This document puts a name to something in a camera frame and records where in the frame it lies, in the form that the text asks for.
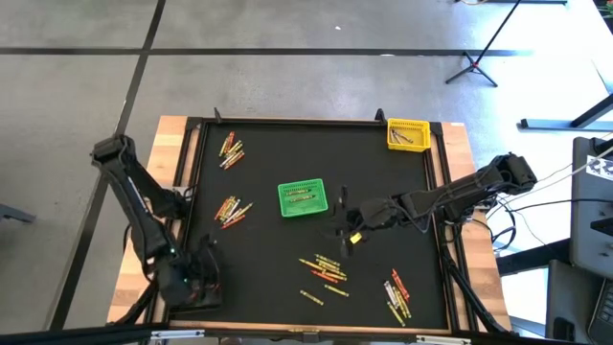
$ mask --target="gray floor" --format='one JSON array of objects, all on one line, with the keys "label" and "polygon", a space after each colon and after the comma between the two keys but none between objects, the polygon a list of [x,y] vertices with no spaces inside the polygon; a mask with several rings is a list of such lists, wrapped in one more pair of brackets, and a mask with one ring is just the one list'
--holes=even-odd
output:
[{"label": "gray floor", "polygon": [[[154,8],[153,0],[5,0],[0,46],[140,47]],[[168,0],[154,46],[478,49],[510,8]],[[382,107],[389,117],[465,123],[478,166],[513,150],[543,177],[570,163],[577,134],[519,132],[517,121],[571,119],[606,96],[591,60],[572,49],[579,42],[566,35],[571,16],[562,6],[522,6],[495,48],[537,54],[484,59],[498,88],[476,75],[445,85],[465,66],[459,57],[150,57],[126,133],[145,164],[160,115],[208,116],[217,106],[224,116],[368,119]],[[97,177],[88,153],[112,133],[135,64],[136,57],[0,56],[0,202],[38,216],[33,225],[0,222],[0,333],[44,327]],[[517,205],[567,196],[566,182]],[[548,212],[555,216],[526,212],[538,237],[567,236],[567,206]],[[548,227],[539,226],[545,220]],[[492,224],[502,229],[505,221]],[[67,327],[103,324],[125,223],[108,194]],[[538,245],[526,230],[517,247]],[[544,312],[518,301],[507,296],[518,316]]]}]

